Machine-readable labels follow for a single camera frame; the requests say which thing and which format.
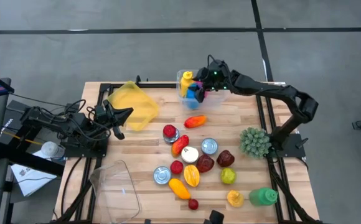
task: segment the yellow bottle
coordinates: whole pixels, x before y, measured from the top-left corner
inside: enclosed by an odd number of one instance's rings
[[[180,95],[185,97],[187,88],[194,83],[193,72],[187,71],[183,73],[182,79],[180,80]]]

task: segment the green spiky ball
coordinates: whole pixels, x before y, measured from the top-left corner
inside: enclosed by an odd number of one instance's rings
[[[262,159],[272,146],[265,130],[262,129],[248,128],[241,132],[240,138],[241,151],[255,159]]]

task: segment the green bottle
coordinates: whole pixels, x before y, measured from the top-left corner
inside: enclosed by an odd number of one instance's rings
[[[261,189],[250,192],[250,202],[254,206],[268,206],[278,201],[278,192],[269,187],[262,187]]]

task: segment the yellow plastic container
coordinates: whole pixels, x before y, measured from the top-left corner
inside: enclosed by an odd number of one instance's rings
[[[158,115],[157,103],[132,81],[128,81],[119,87],[108,96],[107,100],[116,109],[133,108],[133,112],[126,120],[126,125],[135,131],[142,130]]]
[[[193,81],[193,72],[186,71],[182,75],[182,79],[180,80],[180,95],[182,97],[185,97],[187,88],[194,83]]]

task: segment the clear plastic container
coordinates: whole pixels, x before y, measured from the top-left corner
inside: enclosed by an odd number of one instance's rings
[[[89,179],[98,202],[100,223],[124,223],[138,215],[139,200],[124,161],[94,170]]]
[[[142,130],[159,112],[157,103],[132,81],[119,87],[107,100],[116,109],[133,108],[126,124],[135,131]]]
[[[193,77],[195,77],[198,70],[179,70],[176,75],[176,93],[179,97],[179,101],[182,102],[186,108],[190,110],[210,108],[212,110],[218,108],[226,99],[228,94],[230,94],[230,92],[226,90],[206,91],[205,98],[202,103],[199,103],[195,98],[183,98],[181,95],[181,78],[183,73],[187,71],[193,72]]]

